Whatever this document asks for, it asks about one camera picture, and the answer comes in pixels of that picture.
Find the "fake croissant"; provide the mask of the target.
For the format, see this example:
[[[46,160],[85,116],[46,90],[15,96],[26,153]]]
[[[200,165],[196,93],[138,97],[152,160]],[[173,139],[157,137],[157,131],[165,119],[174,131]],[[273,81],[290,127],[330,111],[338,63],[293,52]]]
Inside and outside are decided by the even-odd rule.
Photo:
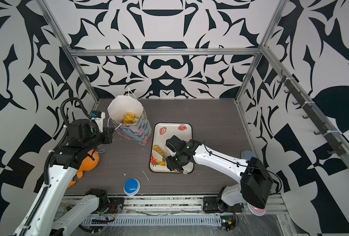
[[[152,156],[154,159],[154,165],[166,166],[165,153],[157,145],[153,146]]]

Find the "fake twisted bread roll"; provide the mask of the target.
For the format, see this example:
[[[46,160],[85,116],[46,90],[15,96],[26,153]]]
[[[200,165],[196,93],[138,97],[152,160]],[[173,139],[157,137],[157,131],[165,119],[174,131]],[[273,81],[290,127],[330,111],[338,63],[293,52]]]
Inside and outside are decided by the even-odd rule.
[[[126,113],[122,120],[122,124],[124,125],[133,124],[134,118],[136,118],[134,113]]]

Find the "floral paper gift bag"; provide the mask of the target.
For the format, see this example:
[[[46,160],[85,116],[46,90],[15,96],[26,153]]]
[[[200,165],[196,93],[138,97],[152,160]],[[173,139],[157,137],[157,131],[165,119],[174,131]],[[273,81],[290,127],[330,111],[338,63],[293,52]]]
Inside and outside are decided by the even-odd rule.
[[[114,98],[107,112],[118,135],[141,145],[147,144],[152,128],[142,103],[130,89],[126,95]]]

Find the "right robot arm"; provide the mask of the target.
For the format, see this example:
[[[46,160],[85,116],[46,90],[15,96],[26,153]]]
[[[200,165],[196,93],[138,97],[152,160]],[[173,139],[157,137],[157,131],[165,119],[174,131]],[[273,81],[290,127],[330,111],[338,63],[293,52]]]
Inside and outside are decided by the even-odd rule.
[[[169,156],[165,164],[170,171],[184,172],[189,163],[212,168],[236,181],[221,188],[217,197],[204,204],[204,212],[227,212],[238,204],[247,203],[259,213],[265,211],[274,183],[263,163],[251,155],[249,159],[235,158],[215,151],[196,140],[184,141],[173,135],[165,141]]]

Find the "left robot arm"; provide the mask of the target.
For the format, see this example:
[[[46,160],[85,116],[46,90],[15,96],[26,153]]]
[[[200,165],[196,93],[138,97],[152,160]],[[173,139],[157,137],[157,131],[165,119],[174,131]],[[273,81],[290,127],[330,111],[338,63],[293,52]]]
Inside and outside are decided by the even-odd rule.
[[[57,209],[68,185],[89,151],[100,144],[110,144],[113,130],[103,127],[102,118],[80,119],[67,125],[69,142],[50,151],[44,167],[44,183],[15,236],[69,236],[93,212],[105,211],[109,203],[102,189],[90,189],[81,201],[55,220]]]

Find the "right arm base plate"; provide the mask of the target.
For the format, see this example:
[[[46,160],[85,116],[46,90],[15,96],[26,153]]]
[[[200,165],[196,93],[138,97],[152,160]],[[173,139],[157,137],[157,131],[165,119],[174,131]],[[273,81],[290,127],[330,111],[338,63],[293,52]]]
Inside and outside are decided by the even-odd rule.
[[[229,206],[217,197],[203,197],[203,211],[205,213],[242,213],[244,205],[242,203]]]

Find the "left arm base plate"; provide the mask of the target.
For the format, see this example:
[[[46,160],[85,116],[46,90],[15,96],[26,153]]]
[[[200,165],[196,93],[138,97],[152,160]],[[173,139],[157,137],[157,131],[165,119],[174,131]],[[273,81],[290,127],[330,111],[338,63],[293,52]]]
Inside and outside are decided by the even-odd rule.
[[[109,197],[103,213],[112,214],[122,210],[124,208],[124,200],[123,197]]]

